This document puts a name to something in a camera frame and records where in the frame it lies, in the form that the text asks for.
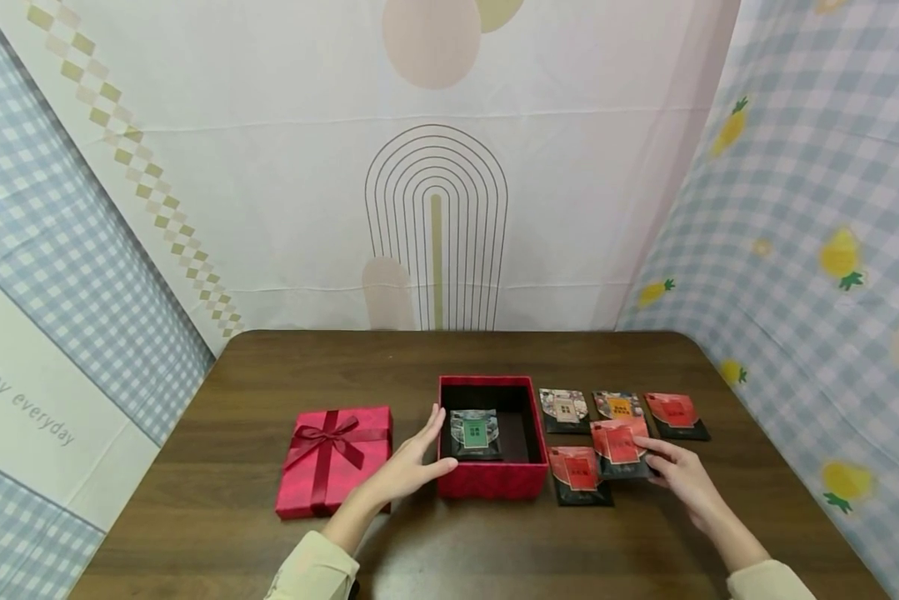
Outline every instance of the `red ribbon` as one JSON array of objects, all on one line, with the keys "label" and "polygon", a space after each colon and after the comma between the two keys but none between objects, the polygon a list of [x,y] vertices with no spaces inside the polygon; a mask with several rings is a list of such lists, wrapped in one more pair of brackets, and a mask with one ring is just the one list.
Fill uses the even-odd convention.
[{"label": "red ribbon", "polygon": [[342,423],[337,424],[337,422],[339,422],[339,411],[327,411],[325,421],[322,422],[322,429],[311,425],[300,425],[289,444],[290,450],[296,448],[297,452],[292,453],[291,451],[282,466],[285,473],[299,459],[311,453],[312,450],[318,449],[316,476],[312,480],[312,499],[310,500],[312,513],[317,517],[328,517],[332,514],[325,501],[327,501],[329,490],[329,463],[332,460],[333,449],[335,448],[337,453],[342,454],[343,458],[352,463],[356,469],[362,470],[362,461],[366,455],[362,454],[362,450],[354,447],[352,443],[388,439],[386,429],[355,431],[359,426],[359,419],[355,416],[350,416]]}]

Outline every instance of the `checkered pattern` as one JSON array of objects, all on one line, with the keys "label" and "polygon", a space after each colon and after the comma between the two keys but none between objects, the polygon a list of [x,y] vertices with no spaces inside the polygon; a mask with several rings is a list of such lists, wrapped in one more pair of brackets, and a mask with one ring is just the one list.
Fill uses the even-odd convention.
[{"label": "checkered pattern", "polygon": [[0,287],[155,443],[211,356],[0,43]]},{"label": "checkered pattern", "polygon": [[64,598],[102,532],[0,474],[0,598]]},{"label": "checkered pattern", "polygon": [[79,17],[58,0],[27,2],[26,17],[46,32],[46,49],[59,57],[59,73],[75,86],[76,99],[89,107],[87,117],[102,128],[102,139],[114,147],[113,159],[126,166],[126,178],[135,185],[135,195],[153,215],[153,225],[164,229],[163,239],[178,255],[186,278],[199,290],[199,299],[228,338],[245,326],[232,297],[220,283],[209,256],[199,250],[196,229],[186,225],[186,214],[172,196],[162,167],[143,144],[144,133],[133,125],[131,112],[121,104],[122,91],[108,81],[109,70],[95,57],[96,44],[78,31]]},{"label": "checkered pattern", "polygon": [[[212,356],[1,37],[0,287],[165,441]],[[0,598],[63,598],[101,541],[0,473]]]},{"label": "checkered pattern", "polygon": [[[711,148],[735,103],[746,126]],[[863,285],[820,253],[859,241]],[[638,307],[646,285],[676,288]],[[744,0],[702,145],[623,312],[748,371],[740,398],[817,499],[823,463],[877,476],[852,517],[826,506],[899,598],[899,1]]]}]

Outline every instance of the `sleeve cuff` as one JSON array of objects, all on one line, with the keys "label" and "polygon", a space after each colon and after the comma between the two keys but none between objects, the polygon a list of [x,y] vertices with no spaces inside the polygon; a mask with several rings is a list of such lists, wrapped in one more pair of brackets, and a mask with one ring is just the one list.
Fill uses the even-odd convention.
[{"label": "sleeve cuff", "polygon": [[356,577],[359,570],[359,562],[353,557],[346,554],[339,546],[333,542],[329,542],[320,532],[308,532],[296,547],[296,551],[304,557],[309,558],[311,564],[318,564],[324,568],[331,568],[339,571],[348,578]]},{"label": "sleeve cuff", "polygon": [[788,566],[763,561],[738,570],[728,579],[735,600],[813,600],[815,596]]}]

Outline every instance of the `open red box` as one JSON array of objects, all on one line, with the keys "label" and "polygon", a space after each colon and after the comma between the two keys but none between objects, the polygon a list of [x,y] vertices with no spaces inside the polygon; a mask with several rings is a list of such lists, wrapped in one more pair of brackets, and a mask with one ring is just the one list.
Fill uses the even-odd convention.
[{"label": "open red box", "polygon": [[[503,460],[460,461],[454,472],[438,479],[443,498],[535,498],[545,486],[549,457],[542,436],[536,393],[529,377],[442,375],[439,405],[447,412],[496,409]],[[442,425],[438,458],[448,455],[449,417]]]}]

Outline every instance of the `woman's right hand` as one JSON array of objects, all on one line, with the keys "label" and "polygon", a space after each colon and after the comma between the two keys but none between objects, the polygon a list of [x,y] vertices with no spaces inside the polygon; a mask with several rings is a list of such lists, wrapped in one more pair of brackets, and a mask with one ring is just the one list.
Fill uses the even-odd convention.
[{"label": "woman's right hand", "polygon": [[722,520],[732,517],[732,511],[693,451],[653,437],[636,436],[633,441],[651,451],[646,462],[659,472],[659,477],[651,477],[650,481],[672,490],[687,506],[692,523],[704,534],[711,536]]}]

